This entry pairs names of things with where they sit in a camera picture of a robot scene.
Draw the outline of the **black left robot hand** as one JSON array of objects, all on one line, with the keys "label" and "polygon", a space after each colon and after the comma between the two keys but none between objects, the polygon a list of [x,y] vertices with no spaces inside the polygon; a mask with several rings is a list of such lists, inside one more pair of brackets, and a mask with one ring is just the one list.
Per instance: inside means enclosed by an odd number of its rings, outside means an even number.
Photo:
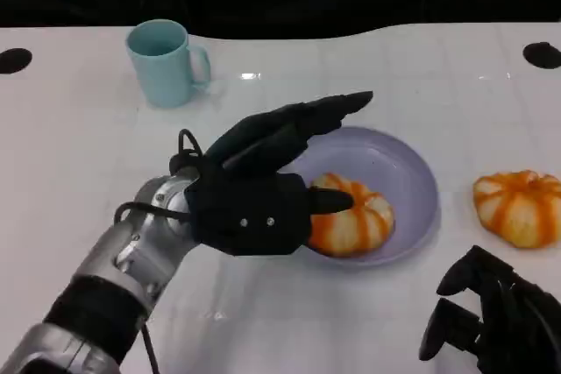
[{"label": "black left robot hand", "polygon": [[208,171],[186,194],[190,211],[308,218],[352,208],[350,194],[309,188],[301,176],[281,169],[307,150],[311,138],[341,128],[346,116],[372,99],[371,91],[334,95],[242,119],[205,152]]}]

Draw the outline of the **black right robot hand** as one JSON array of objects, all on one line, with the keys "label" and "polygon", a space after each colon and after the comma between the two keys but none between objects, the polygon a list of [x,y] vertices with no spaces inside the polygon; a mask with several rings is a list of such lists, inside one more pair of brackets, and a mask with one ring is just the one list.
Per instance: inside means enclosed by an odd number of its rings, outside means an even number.
[{"label": "black right robot hand", "polygon": [[419,359],[445,344],[477,357],[481,373],[559,373],[560,302],[474,245],[440,281]]}]

